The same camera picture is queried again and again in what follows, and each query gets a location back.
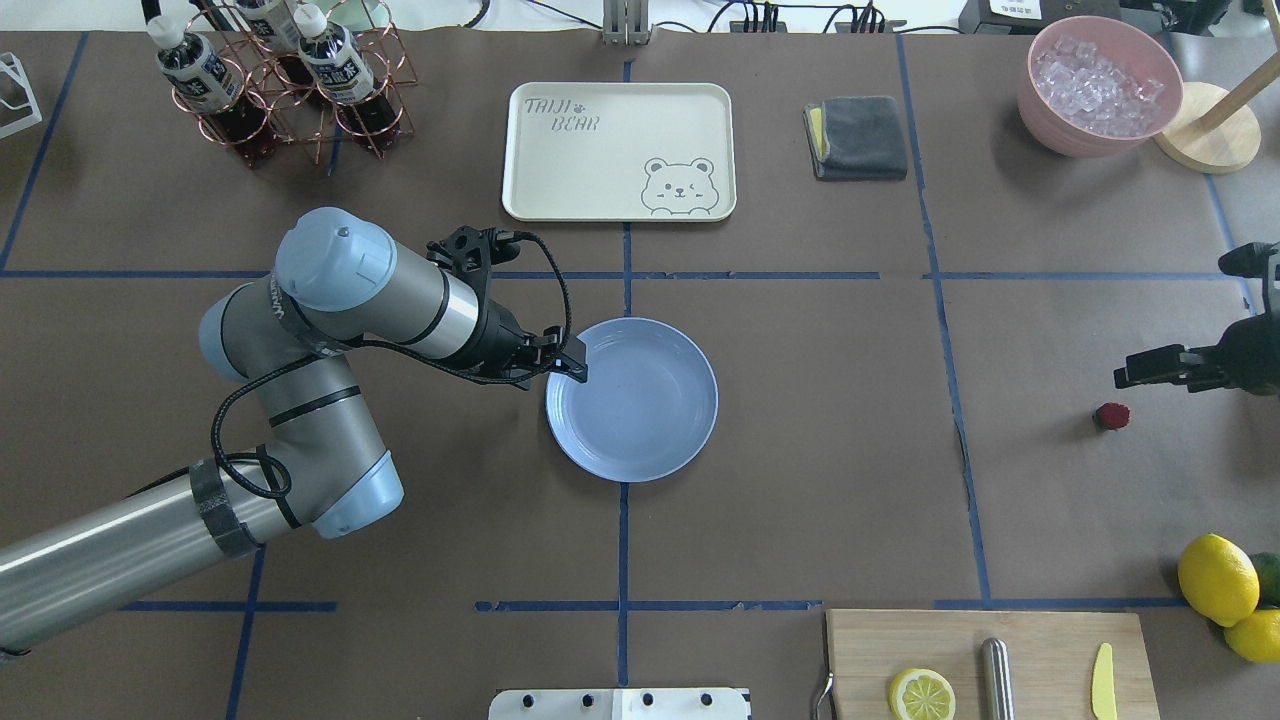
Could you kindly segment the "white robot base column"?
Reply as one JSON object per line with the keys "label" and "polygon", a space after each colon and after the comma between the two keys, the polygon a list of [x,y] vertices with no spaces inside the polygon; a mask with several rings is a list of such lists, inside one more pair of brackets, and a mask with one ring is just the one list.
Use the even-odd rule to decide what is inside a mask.
{"label": "white robot base column", "polygon": [[750,692],[731,687],[508,689],[489,719],[751,719]]}

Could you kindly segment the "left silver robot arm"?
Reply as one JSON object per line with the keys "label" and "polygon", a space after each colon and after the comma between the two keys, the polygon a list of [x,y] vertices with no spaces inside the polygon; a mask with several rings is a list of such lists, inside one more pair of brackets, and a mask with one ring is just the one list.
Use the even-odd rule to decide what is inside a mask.
{"label": "left silver robot arm", "polygon": [[269,274],[204,315],[207,363],[237,383],[210,456],[3,550],[3,657],[122,609],[270,539],[311,527],[339,538],[404,497],[348,363],[384,348],[481,386],[588,380],[571,322],[525,331],[490,296],[494,265],[526,231],[460,227],[420,255],[339,208],[305,213]]}

